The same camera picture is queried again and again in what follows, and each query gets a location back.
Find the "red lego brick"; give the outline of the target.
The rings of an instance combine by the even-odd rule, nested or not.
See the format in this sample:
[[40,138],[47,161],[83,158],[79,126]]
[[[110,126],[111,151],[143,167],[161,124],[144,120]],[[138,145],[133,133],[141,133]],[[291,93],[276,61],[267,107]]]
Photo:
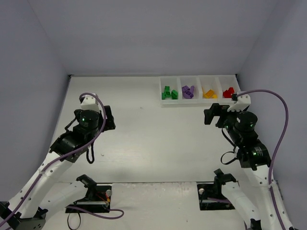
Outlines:
[[231,95],[235,93],[235,90],[233,87],[229,87],[229,89],[227,90]]

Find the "purple flower lego brick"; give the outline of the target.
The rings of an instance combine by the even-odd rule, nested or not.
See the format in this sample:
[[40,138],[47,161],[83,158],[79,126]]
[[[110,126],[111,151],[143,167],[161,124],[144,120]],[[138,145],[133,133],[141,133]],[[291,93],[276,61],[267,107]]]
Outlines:
[[194,97],[194,94],[191,91],[182,92],[182,95],[185,99],[192,99]]

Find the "green printed lego brick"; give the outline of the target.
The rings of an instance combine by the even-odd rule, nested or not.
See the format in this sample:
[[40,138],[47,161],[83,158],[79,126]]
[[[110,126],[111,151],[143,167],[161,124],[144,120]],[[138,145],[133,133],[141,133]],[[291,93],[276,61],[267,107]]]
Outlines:
[[161,99],[165,100],[171,98],[170,86],[165,86],[161,92]]
[[171,96],[171,92],[170,91],[165,91],[165,98],[168,99],[168,98],[172,98]]

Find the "yellow striped lego brick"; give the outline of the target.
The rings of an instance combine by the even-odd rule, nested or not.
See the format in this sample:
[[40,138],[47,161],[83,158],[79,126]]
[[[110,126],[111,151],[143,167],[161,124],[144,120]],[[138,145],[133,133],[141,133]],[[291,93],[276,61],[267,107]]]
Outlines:
[[216,94],[212,94],[212,95],[206,95],[207,99],[217,99],[217,95]]

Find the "purple sloped lego brick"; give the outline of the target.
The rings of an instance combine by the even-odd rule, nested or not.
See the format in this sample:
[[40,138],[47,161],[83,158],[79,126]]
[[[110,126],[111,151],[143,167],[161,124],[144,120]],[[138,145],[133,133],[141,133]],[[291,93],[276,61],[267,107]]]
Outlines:
[[189,88],[189,86],[187,86],[187,85],[185,85],[185,86],[182,87],[182,93],[185,93],[185,92],[187,92],[187,91],[189,91],[189,90],[190,90],[190,88]]

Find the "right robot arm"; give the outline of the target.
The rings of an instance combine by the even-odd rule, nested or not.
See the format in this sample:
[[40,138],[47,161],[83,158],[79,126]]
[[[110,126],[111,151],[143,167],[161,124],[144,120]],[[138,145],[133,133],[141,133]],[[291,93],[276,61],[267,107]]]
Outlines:
[[234,147],[240,167],[253,188],[253,203],[241,190],[230,173],[215,170],[214,184],[239,213],[248,230],[293,230],[285,210],[277,182],[271,172],[273,161],[255,132],[258,118],[247,109],[230,111],[228,105],[213,103],[204,110],[204,123],[211,124],[217,116],[216,127],[226,130]]

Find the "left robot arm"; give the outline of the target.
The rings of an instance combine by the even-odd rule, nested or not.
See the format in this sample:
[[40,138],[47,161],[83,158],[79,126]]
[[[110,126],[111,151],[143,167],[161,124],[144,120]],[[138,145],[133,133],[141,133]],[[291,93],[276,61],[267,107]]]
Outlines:
[[82,106],[74,111],[77,125],[61,134],[50,147],[41,166],[31,179],[9,201],[1,202],[1,225],[13,230],[38,230],[57,208],[91,194],[96,182],[87,175],[79,176],[61,195],[47,198],[47,193],[58,179],[79,159],[86,155],[88,163],[94,162],[94,142],[98,136],[116,128],[111,107],[99,109],[97,105]]

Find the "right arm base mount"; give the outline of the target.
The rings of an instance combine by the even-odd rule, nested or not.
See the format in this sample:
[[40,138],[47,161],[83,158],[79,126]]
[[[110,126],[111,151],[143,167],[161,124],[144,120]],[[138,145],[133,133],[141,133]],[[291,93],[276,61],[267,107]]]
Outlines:
[[200,211],[234,210],[233,204],[222,194],[222,185],[237,182],[230,173],[223,173],[221,169],[214,171],[212,182],[197,182]]

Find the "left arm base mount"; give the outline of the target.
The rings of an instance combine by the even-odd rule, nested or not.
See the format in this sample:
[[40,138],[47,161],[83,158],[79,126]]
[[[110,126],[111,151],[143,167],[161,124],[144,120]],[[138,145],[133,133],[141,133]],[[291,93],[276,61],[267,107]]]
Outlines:
[[85,174],[79,176],[76,181],[79,181],[84,185],[87,189],[86,194],[83,198],[69,204],[69,206],[84,209],[84,211],[67,207],[65,213],[85,213],[85,211],[91,213],[109,213],[112,184],[97,183]]

